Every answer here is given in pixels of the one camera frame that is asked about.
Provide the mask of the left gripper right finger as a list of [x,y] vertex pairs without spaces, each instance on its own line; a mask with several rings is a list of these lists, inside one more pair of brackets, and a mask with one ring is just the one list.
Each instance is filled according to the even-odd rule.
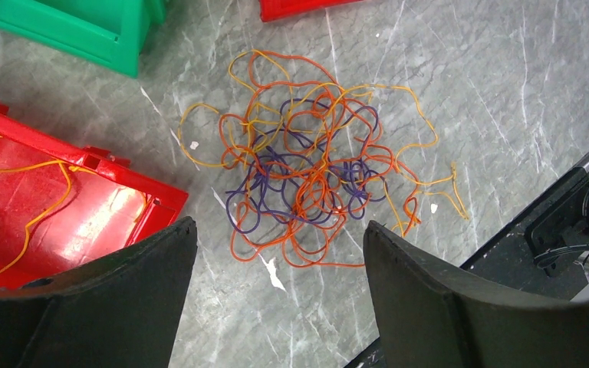
[[589,301],[496,284],[377,222],[364,260],[389,367],[589,367]]

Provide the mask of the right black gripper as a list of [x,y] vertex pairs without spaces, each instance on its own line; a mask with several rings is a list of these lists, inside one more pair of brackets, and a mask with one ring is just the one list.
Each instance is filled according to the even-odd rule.
[[503,226],[462,269],[504,286],[569,300],[587,284],[589,152]]

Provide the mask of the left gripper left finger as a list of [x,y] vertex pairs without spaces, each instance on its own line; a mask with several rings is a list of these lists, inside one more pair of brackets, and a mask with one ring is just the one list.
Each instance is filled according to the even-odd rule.
[[185,217],[134,245],[0,288],[0,367],[166,367],[197,254]]

